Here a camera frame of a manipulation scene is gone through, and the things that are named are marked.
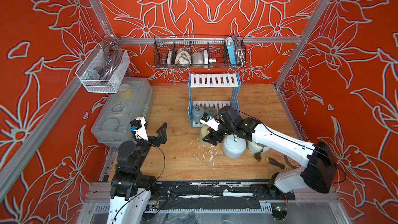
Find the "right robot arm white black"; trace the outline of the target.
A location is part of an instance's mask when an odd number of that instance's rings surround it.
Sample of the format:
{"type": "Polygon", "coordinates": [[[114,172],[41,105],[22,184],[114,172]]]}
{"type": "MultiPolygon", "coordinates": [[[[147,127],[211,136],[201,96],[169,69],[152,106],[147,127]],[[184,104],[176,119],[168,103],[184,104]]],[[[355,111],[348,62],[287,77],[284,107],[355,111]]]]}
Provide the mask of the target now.
{"type": "Polygon", "coordinates": [[[321,194],[330,192],[338,165],[327,143],[301,141],[273,130],[255,117],[240,115],[241,112],[231,106],[223,107],[216,118],[203,114],[200,122],[211,129],[205,142],[216,145],[226,136],[241,138],[267,146],[300,165],[288,172],[275,173],[268,185],[270,190],[288,193],[310,188],[321,194]]]}

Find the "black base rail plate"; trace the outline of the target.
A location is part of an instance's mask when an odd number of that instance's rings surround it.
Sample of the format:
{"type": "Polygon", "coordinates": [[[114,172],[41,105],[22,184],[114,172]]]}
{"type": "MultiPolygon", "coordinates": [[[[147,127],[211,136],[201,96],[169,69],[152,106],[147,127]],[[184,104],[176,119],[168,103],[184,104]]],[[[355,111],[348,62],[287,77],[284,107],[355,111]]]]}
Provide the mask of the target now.
{"type": "Polygon", "coordinates": [[[262,204],[284,205],[295,200],[293,192],[280,193],[267,179],[169,180],[157,182],[149,198],[160,210],[260,211],[262,204]]]}

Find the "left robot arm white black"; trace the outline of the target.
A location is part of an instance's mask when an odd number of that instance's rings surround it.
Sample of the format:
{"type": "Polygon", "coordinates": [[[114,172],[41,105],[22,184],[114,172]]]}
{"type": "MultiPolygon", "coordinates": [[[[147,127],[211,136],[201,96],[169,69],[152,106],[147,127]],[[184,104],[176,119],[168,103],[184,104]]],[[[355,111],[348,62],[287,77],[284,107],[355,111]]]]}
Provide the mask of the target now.
{"type": "Polygon", "coordinates": [[[132,121],[133,139],[118,147],[115,175],[111,181],[108,224],[139,224],[147,204],[157,194],[158,176],[144,175],[141,171],[150,149],[160,148],[167,142],[167,123],[157,130],[156,136],[146,134],[144,124],[132,121]]]}

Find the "small yellow-green tea canister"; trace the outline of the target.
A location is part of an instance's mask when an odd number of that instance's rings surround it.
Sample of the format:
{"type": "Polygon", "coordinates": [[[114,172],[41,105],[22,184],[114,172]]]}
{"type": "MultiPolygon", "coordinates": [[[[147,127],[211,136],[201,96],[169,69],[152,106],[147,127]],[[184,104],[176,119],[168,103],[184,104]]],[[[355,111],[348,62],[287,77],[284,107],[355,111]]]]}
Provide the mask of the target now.
{"type": "Polygon", "coordinates": [[[203,141],[203,138],[206,137],[206,136],[209,135],[209,134],[210,134],[209,126],[204,125],[204,126],[201,128],[201,132],[200,132],[200,136],[199,136],[199,142],[200,142],[201,144],[203,144],[203,145],[207,145],[207,146],[210,145],[209,142],[203,141]]]}

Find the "clear plastic storage box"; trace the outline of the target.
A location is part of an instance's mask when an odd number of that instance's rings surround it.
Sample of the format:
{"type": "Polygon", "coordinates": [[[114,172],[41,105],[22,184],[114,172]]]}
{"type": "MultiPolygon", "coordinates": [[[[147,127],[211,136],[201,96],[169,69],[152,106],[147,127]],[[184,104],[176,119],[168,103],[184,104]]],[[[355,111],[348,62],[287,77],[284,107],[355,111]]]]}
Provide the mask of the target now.
{"type": "Polygon", "coordinates": [[[118,147],[133,139],[130,122],[137,117],[149,119],[153,88],[146,78],[124,78],[119,91],[108,97],[91,132],[108,147],[118,147]]]}

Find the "beige cloth in basket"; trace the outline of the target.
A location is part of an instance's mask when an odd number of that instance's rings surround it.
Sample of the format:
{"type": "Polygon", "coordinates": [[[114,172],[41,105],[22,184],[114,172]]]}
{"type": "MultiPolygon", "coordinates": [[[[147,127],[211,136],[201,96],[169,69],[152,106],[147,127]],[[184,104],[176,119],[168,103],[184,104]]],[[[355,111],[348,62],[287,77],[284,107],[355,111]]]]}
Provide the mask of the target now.
{"type": "Polygon", "coordinates": [[[183,49],[179,49],[177,51],[177,55],[174,61],[174,64],[178,64],[178,65],[182,65],[182,66],[188,66],[192,64],[192,58],[191,55],[183,50],[183,49]]]}

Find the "small green tea canister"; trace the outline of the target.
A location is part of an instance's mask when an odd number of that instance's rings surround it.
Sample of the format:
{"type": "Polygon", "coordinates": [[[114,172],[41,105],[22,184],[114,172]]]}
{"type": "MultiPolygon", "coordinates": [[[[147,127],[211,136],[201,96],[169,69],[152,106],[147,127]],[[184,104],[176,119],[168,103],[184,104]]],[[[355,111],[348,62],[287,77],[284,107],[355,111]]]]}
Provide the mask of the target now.
{"type": "Polygon", "coordinates": [[[218,110],[214,107],[207,107],[205,113],[215,118],[218,115],[218,110]]]}

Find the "yellow black screwdriver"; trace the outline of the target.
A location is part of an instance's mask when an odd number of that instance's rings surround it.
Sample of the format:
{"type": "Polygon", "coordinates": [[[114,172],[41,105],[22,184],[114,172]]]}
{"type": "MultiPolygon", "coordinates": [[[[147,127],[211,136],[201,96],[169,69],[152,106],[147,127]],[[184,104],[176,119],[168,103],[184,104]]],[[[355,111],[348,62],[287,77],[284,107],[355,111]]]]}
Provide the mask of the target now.
{"type": "Polygon", "coordinates": [[[271,164],[271,165],[273,165],[273,166],[279,168],[280,170],[291,171],[291,169],[290,169],[288,166],[286,166],[286,165],[284,165],[284,164],[278,162],[278,161],[275,160],[274,158],[266,157],[265,160],[266,160],[267,163],[269,163],[269,164],[271,164]]]}

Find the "tape roll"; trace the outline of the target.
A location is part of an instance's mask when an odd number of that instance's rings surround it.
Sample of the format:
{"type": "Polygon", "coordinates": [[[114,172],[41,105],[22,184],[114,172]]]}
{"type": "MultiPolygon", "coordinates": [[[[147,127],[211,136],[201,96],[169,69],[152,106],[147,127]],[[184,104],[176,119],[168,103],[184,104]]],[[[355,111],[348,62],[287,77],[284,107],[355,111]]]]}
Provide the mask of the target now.
{"type": "Polygon", "coordinates": [[[284,155],[284,160],[285,160],[285,163],[287,164],[287,166],[289,166],[291,169],[297,169],[300,167],[300,166],[294,164],[293,162],[291,162],[289,157],[286,155],[284,155]]]}

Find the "small blue tea canister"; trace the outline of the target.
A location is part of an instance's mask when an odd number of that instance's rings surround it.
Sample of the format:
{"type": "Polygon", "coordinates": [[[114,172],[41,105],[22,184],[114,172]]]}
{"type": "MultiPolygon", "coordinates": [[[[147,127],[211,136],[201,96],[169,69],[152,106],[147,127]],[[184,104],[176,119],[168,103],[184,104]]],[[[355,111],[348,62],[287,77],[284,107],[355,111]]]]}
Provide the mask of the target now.
{"type": "Polygon", "coordinates": [[[195,106],[191,110],[191,117],[194,123],[200,123],[202,116],[205,113],[205,109],[201,106],[195,106]]]}

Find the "clear mesh wall basket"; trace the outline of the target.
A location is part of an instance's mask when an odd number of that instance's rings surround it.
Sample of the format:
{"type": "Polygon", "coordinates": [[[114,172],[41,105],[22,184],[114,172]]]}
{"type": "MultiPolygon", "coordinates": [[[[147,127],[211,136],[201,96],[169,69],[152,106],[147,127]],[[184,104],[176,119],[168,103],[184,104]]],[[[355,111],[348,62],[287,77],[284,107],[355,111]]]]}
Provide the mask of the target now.
{"type": "Polygon", "coordinates": [[[117,93],[129,64],[126,50],[97,45],[75,74],[89,93],[117,93]]]}

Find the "blue white slatted shelf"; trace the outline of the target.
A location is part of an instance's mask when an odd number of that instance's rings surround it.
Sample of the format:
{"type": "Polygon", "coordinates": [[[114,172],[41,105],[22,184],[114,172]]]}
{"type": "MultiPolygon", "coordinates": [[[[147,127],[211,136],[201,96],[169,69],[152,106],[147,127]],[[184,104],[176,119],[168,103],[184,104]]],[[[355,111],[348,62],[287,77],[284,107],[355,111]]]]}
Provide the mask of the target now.
{"type": "Polygon", "coordinates": [[[238,73],[223,74],[193,74],[189,75],[189,106],[188,116],[191,127],[199,128],[203,125],[194,120],[195,107],[217,110],[224,106],[231,106],[239,110],[238,96],[241,88],[241,79],[238,73]]]}

